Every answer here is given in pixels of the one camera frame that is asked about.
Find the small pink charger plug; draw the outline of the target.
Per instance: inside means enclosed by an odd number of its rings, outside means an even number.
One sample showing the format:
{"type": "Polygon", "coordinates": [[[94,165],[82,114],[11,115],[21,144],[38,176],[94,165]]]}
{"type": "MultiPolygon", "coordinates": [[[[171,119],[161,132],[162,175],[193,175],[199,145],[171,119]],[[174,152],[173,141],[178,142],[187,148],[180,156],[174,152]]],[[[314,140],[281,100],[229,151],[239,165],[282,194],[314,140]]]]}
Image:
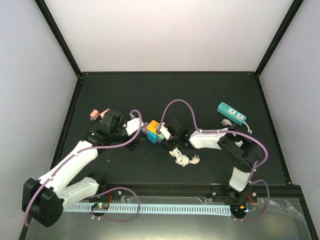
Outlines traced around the small pink charger plug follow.
{"type": "Polygon", "coordinates": [[[90,120],[91,121],[95,121],[98,119],[98,117],[100,116],[100,113],[98,110],[94,109],[91,113],[90,113],[90,120]]]}

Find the blue cube socket adapter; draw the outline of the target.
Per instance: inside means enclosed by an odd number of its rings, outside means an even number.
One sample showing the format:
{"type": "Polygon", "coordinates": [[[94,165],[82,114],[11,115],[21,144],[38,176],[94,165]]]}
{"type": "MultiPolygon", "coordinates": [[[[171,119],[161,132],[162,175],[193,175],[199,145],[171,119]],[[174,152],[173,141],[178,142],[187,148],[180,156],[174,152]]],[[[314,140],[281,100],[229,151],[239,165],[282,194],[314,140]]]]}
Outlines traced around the blue cube socket adapter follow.
{"type": "Polygon", "coordinates": [[[147,139],[152,142],[153,144],[157,143],[158,141],[158,136],[156,133],[152,132],[152,131],[148,131],[147,132],[147,139]]]}

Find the teal power strip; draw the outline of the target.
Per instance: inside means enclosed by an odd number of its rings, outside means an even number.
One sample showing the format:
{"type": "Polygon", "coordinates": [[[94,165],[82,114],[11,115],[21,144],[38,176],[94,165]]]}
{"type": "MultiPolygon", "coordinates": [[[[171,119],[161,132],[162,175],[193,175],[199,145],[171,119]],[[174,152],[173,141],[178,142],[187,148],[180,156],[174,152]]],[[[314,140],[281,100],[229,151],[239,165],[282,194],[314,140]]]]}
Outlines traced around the teal power strip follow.
{"type": "Polygon", "coordinates": [[[241,112],[235,110],[233,107],[229,106],[225,102],[221,102],[218,107],[217,111],[227,117],[229,120],[232,120],[233,122],[242,125],[247,117],[242,114],[241,112]]]}

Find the pink cube socket adapter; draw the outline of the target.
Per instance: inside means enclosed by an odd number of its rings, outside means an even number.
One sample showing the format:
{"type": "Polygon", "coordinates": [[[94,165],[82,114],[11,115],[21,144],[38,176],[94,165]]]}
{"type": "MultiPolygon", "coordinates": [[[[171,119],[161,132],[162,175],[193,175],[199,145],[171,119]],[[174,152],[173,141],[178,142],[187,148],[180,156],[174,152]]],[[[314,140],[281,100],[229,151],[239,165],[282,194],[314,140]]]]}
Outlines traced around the pink cube socket adapter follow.
{"type": "Polygon", "coordinates": [[[103,119],[104,118],[104,115],[109,111],[110,109],[106,109],[104,111],[102,111],[99,115],[100,115],[100,118],[103,119]]]}

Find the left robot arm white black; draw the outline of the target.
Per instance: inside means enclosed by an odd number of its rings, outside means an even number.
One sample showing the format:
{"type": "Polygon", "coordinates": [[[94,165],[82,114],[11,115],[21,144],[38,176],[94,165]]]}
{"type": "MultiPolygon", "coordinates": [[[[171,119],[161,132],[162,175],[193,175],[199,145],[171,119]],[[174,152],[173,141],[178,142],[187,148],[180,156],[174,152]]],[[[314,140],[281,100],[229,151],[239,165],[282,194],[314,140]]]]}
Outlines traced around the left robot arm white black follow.
{"type": "Polygon", "coordinates": [[[71,180],[103,150],[131,144],[143,124],[142,115],[136,109],[128,116],[108,110],[59,164],[38,179],[29,178],[22,192],[25,226],[31,227],[28,218],[33,218],[50,227],[73,204],[84,199],[103,199],[109,193],[103,178],[92,173],[75,184],[70,184],[71,180]]]}

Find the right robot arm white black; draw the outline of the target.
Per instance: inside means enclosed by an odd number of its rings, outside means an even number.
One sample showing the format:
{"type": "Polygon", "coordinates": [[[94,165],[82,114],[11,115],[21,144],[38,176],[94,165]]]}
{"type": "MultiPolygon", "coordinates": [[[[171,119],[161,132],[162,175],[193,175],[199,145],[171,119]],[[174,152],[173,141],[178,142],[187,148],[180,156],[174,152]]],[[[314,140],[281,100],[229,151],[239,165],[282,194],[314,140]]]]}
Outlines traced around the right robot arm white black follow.
{"type": "Polygon", "coordinates": [[[198,164],[200,156],[195,154],[188,157],[178,147],[186,149],[216,149],[225,151],[228,159],[232,161],[233,169],[226,188],[226,197],[232,202],[240,201],[246,195],[246,187],[251,182],[253,173],[257,169],[259,161],[268,157],[268,151],[251,133],[237,123],[227,124],[218,130],[187,130],[176,119],[165,124],[160,129],[164,136],[161,141],[169,149],[169,154],[175,158],[175,162],[182,167],[189,164],[198,164]]]}

